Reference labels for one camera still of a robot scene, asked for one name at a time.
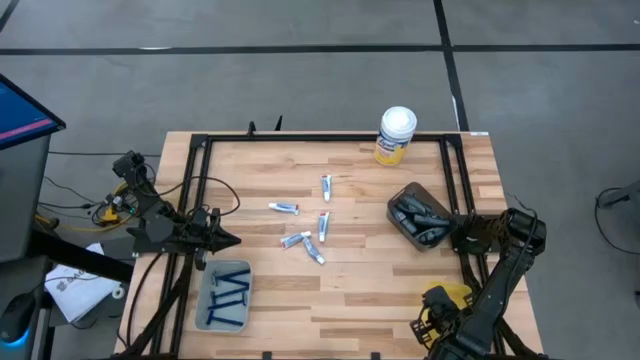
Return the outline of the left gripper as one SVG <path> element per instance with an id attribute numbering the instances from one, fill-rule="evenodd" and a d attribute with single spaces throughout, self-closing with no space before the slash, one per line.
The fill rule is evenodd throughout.
<path id="1" fill-rule="evenodd" d="M 199 207 L 193 209 L 189 215 L 188 242 L 194 249 L 194 265 L 197 270 L 205 269 L 207 253 L 214 254 L 240 245 L 239 237 L 219 227 L 219 208 Z"/>

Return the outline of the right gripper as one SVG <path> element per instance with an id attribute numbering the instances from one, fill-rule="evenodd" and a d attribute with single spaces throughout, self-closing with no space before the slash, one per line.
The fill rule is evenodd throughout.
<path id="1" fill-rule="evenodd" d="M 460 348 L 456 336 L 464 309 L 464 285 L 435 285 L 422 295 L 422 309 L 410 328 L 425 348 Z"/>

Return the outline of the dark teal deodorant stick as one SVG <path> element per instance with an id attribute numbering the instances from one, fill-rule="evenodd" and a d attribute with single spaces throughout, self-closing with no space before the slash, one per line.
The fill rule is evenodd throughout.
<path id="1" fill-rule="evenodd" d="M 421 225 L 424 227 L 443 227 L 447 228 L 450 226 L 450 220 L 447 218 L 442 218 L 437 215 L 431 214 L 415 214 L 413 216 L 413 222 L 416 225 Z"/>
<path id="2" fill-rule="evenodd" d="M 402 194 L 396 203 L 396 207 L 403 212 L 426 215 L 432 208 L 430 205 L 421 202 L 413 194 Z"/>
<path id="3" fill-rule="evenodd" d="M 446 235 L 448 234 L 448 229 L 445 227 L 433 227 L 427 230 L 422 231 L 417 234 L 415 239 L 418 243 L 434 247 L 436 246 Z"/>
<path id="4" fill-rule="evenodd" d="M 393 207 L 391 213 L 394 219 L 401 225 L 404 230 L 406 230 L 411 235 L 416 233 L 417 228 L 415 224 L 405 215 L 404 212 L 396 207 Z"/>

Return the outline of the light grey plastic bin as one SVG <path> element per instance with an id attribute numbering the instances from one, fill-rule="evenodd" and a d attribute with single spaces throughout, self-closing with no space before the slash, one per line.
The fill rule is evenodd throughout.
<path id="1" fill-rule="evenodd" d="M 221 281 L 213 282 L 211 275 L 226 274 L 230 272 L 240 271 L 243 269 L 250 269 L 251 274 L 238 277 L 238 280 L 249 282 L 250 288 L 244 294 L 236 294 L 224 298 L 217 299 L 215 302 L 211 299 L 211 292 L 225 292 L 239 288 L 235 285 L 222 284 Z M 195 315 L 195 326 L 198 330 L 213 332 L 213 333 L 239 333 L 249 322 L 249 307 L 252 291 L 252 269 L 250 264 L 244 260 L 210 260 L 206 263 L 206 267 L 202 272 L 202 279 L 200 283 L 198 302 Z M 222 308 L 214 310 L 215 314 L 219 317 L 228 318 L 232 320 L 241 321 L 244 323 L 242 327 L 235 327 L 232 325 L 222 324 L 214 322 L 211 325 L 207 325 L 206 321 L 209 315 L 208 307 L 213 304 L 225 303 L 233 300 L 241 300 L 246 298 L 248 305 L 236 305 L 232 307 Z"/>

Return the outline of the dark grey plastic bin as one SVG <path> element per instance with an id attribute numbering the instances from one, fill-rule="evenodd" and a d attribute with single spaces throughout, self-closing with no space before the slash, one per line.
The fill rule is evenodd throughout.
<path id="1" fill-rule="evenodd" d="M 394 219 L 391 210 L 393 207 L 396 207 L 397 199 L 402 194 L 413 194 L 418 200 L 423 203 L 426 203 L 431 206 L 432 210 L 427 213 L 431 215 L 437 215 L 442 218 L 447 218 L 450 220 L 450 226 L 447 227 L 448 234 L 436 245 L 438 246 L 446 237 L 448 237 L 457 227 L 457 222 L 454 216 L 444 208 L 444 206 L 434 197 L 432 196 L 422 185 L 417 182 L 411 182 L 407 186 L 405 186 L 401 191 L 399 191 L 396 195 L 394 195 L 387 203 L 387 218 L 388 220 L 396 227 L 396 229 L 418 250 L 421 252 L 427 251 L 434 247 L 424 246 L 418 243 L 415 239 L 416 235 L 421 233 L 424 230 L 433 227 L 424 227 L 421 225 L 416 225 L 413 222 L 413 213 L 405 213 L 405 215 L 415 224 L 417 231 L 415 234 L 411 235 L 406 230 L 404 230 L 401 225 Z"/>

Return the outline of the black beam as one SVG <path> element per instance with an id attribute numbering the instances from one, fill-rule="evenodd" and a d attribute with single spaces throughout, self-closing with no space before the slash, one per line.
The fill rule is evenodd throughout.
<path id="1" fill-rule="evenodd" d="M 134 267 L 119 260 L 91 252 L 58 237 L 33 231 L 26 246 L 26 255 L 46 256 L 51 262 L 84 270 L 114 281 L 129 283 Z"/>

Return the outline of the white paper sheets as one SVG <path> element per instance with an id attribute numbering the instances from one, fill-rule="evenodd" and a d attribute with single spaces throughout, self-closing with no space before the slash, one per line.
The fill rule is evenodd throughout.
<path id="1" fill-rule="evenodd" d="M 121 286 L 121 283 L 84 270 L 57 265 L 46 275 L 44 286 L 65 319 L 73 323 L 104 299 L 112 297 L 112 290 Z"/>

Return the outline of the yellow Lysol wipes canister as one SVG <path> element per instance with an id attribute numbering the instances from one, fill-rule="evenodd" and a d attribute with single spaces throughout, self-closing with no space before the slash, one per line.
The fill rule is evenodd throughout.
<path id="1" fill-rule="evenodd" d="M 388 108 L 382 115 L 374 158 L 382 165 L 401 162 L 417 126 L 415 113 L 404 106 Z"/>

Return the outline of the grey cabinet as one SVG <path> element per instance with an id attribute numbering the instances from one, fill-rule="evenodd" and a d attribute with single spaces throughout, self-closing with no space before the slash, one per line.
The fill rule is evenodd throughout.
<path id="1" fill-rule="evenodd" d="M 49 143 L 45 136 L 0 151 L 0 263 L 27 252 Z"/>

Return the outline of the blue screen monitor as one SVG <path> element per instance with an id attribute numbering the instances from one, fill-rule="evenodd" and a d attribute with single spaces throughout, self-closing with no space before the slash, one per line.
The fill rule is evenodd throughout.
<path id="1" fill-rule="evenodd" d="M 62 119 L 0 74 L 0 150 L 65 128 Z"/>

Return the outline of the black aluminium table frame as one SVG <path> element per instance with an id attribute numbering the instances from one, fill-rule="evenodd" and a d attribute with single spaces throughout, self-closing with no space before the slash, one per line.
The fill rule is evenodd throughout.
<path id="1" fill-rule="evenodd" d="M 131 360 L 364 359 L 420 360 L 411 333 L 425 289 L 460 282 L 450 244 L 421 252 L 389 222 L 388 201 L 417 182 L 445 208 L 498 214 L 506 208 L 491 140 L 469 132 L 420 132 L 403 161 L 374 158 L 371 132 L 171 132 L 156 190 L 180 211 L 197 204 L 224 211 L 223 228 L 240 245 L 217 253 L 252 268 L 249 322 L 239 333 L 195 326 L 202 275 L 193 271 L 185 300 L 169 310 L 141 350 L 118 345 Z M 331 175 L 325 202 L 322 175 Z M 296 204 L 299 214 L 269 203 Z M 318 218 L 329 212 L 326 241 Z M 303 242 L 280 239 L 310 231 L 325 258 L 316 263 Z"/>

